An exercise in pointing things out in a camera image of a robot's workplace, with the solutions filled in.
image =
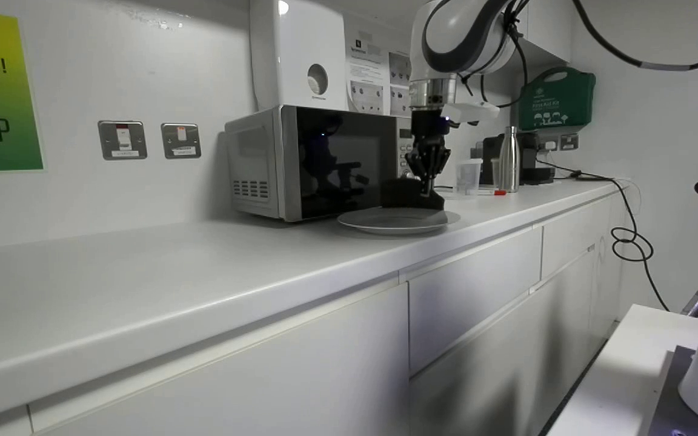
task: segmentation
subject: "white countertop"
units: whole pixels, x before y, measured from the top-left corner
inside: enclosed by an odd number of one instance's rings
[[[450,196],[426,237],[261,217],[0,246],[0,412],[613,194]]]
[[[666,354],[698,348],[698,319],[632,305],[570,397],[550,436],[639,436],[662,392]]]

